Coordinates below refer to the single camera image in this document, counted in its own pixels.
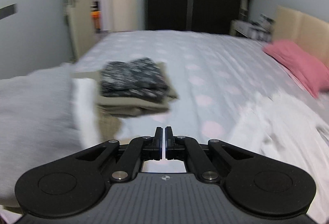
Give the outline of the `pink pillow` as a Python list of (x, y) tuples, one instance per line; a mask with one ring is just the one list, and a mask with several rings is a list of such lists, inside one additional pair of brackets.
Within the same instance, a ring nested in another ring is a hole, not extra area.
[(263, 52), (289, 70), (312, 97), (328, 91), (328, 67), (296, 43), (278, 40), (264, 46)]

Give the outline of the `grey polka dot bedsheet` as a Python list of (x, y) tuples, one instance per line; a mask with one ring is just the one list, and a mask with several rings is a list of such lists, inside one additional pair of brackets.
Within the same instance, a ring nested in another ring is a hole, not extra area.
[(193, 32), (139, 31), (104, 38), (75, 65), (76, 72), (97, 71), (108, 62), (141, 57), (166, 64), (178, 99), (167, 112), (124, 118), (116, 134), (128, 140), (171, 126), (176, 135), (228, 142), (246, 103), (258, 92), (278, 91), (304, 102), (328, 124), (328, 94), (312, 97), (288, 71), (263, 50), (260, 42)]

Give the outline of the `cream room door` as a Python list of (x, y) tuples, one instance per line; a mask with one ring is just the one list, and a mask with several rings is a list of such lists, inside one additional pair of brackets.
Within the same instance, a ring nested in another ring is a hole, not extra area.
[(66, 0), (67, 21), (76, 61), (96, 44), (92, 5), (93, 0)]

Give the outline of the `black patterned folded garment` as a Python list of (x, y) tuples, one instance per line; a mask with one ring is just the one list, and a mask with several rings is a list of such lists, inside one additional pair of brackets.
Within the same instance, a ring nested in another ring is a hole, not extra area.
[(110, 62), (100, 71), (103, 97), (134, 97), (160, 103), (168, 92), (169, 85), (159, 66), (147, 57)]

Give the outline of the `beige folded trousers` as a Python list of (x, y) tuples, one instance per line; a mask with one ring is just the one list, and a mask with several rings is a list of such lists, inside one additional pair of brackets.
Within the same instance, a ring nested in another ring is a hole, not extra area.
[(96, 83), (94, 94), (96, 105), (105, 113), (114, 116), (135, 117), (146, 114), (155, 114), (169, 110), (169, 102), (178, 99), (178, 93), (167, 75), (166, 64), (158, 62), (164, 81), (168, 85), (168, 94), (161, 102), (147, 101), (136, 97), (103, 97), (100, 95), (100, 70), (90, 72), (74, 72), (73, 78), (89, 78)]

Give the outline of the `white nightstand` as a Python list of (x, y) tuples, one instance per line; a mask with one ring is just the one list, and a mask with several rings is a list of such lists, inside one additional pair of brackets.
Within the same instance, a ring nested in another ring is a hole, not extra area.
[(275, 20), (261, 14), (257, 21), (232, 20), (229, 34), (251, 40), (270, 42)]

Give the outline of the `beige leather headboard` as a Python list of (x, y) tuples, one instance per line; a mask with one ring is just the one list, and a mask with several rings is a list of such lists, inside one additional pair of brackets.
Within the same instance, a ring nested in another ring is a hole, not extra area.
[(278, 6), (272, 41), (290, 40), (328, 66), (328, 23), (314, 16)]

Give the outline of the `pile of folded clothes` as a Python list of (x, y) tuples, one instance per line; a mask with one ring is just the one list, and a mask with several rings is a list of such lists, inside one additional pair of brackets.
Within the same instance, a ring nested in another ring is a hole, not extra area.
[(1, 205), (17, 207), (24, 172), (115, 137), (118, 118), (96, 105), (95, 82), (71, 64), (1, 80)]

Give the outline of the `white t-shirt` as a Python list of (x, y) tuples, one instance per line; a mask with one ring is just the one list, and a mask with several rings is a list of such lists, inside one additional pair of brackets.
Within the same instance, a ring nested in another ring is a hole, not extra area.
[(328, 223), (328, 124), (304, 102), (284, 91), (257, 92), (228, 142), (308, 172), (317, 187), (308, 215)]

